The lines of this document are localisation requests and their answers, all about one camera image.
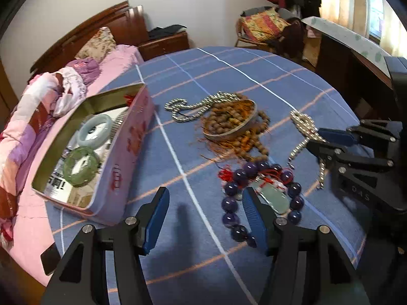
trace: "wooden headboard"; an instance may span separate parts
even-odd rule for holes
[[[131,8],[125,1],[89,18],[59,39],[33,64],[30,72],[34,76],[64,67],[102,26],[110,28],[117,44],[138,46],[149,40],[143,7]]]

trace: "pearl necklace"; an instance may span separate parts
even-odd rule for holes
[[[217,92],[215,95],[209,95],[205,97],[201,102],[193,105],[186,105],[187,100],[186,99],[181,99],[181,98],[176,98],[172,99],[170,102],[166,103],[164,105],[165,110],[167,111],[172,111],[172,118],[178,122],[178,123],[185,123],[188,121],[193,121],[195,119],[200,118],[205,112],[207,112],[210,108],[212,108],[212,105],[215,103],[222,103],[222,102],[233,102],[239,100],[238,96],[236,94],[231,94],[231,93],[225,93],[225,92]],[[196,114],[192,116],[184,116],[184,117],[178,117],[177,115],[180,113],[180,111],[183,110],[195,110],[198,108],[201,108]]]
[[[310,116],[305,113],[300,113],[298,111],[292,111],[290,113],[291,120],[296,125],[296,128],[300,131],[302,135],[305,136],[304,141],[302,141],[299,145],[295,147],[295,149],[290,153],[288,157],[288,166],[294,169],[292,165],[292,161],[295,157],[307,146],[307,143],[310,139],[316,141],[323,141],[326,142],[325,139],[318,134],[318,129],[315,127],[314,121]],[[325,180],[325,168],[326,164],[324,160],[319,160],[319,187],[318,189],[322,189],[324,187],[324,180]]]

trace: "blue tablecloth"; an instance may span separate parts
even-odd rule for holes
[[[255,304],[269,273],[266,258],[246,243],[236,243],[221,223],[223,198],[219,169],[201,157],[213,154],[198,142],[197,122],[179,124],[164,104],[180,97],[190,104],[217,91],[242,92],[270,116],[269,133],[261,139],[270,157],[286,164],[303,139],[289,119],[291,106],[310,115],[317,127],[345,129],[359,121],[345,101],[316,74],[282,57],[260,50],[206,47],[161,56],[134,66],[112,81],[109,90],[142,80],[156,105],[134,171],[125,216],[149,202],[160,185],[170,190],[170,206],[156,247],[141,258],[155,305]],[[339,199],[330,189],[316,190],[319,172],[308,151],[294,161],[295,181],[302,185],[306,205],[301,226],[331,227],[349,259],[357,264],[370,223],[370,212],[351,198]],[[87,222],[47,203],[55,242],[63,253]],[[243,208],[238,215],[249,227]],[[111,304],[119,304],[113,255],[107,254]]]

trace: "curtain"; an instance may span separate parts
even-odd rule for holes
[[[368,0],[322,0],[321,18],[369,36]]]
[[[407,31],[386,0],[383,0],[383,18],[380,47],[392,56],[407,58]]]

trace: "nightstand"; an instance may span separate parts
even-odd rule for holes
[[[152,40],[141,44],[138,50],[143,59],[151,60],[154,57],[189,49],[188,34],[180,32],[162,39]]]

